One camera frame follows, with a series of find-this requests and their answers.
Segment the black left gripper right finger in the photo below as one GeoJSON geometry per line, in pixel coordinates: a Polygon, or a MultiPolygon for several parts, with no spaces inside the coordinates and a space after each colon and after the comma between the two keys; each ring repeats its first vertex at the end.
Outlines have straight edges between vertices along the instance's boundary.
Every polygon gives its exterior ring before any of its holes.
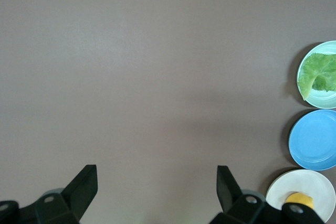
{"type": "Polygon", "coordinates": [[[260,197],[243,193],[228,166],[217,167],[216,192],[222,212],[211,221],[224,223],[323,223],[311,208],[300,203],[285,203],[280,210],[260,197]]]}

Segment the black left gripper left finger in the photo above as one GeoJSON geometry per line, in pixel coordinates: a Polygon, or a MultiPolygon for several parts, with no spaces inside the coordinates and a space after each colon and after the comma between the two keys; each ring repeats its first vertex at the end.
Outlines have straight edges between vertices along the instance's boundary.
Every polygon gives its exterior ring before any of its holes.
{"type": "Polygon", "coordinates": [[[97,192],[97,166],[86,165],[65,188],[47,191],[26,207],[1,201],[1,223],[79,223],[97,192]]]}

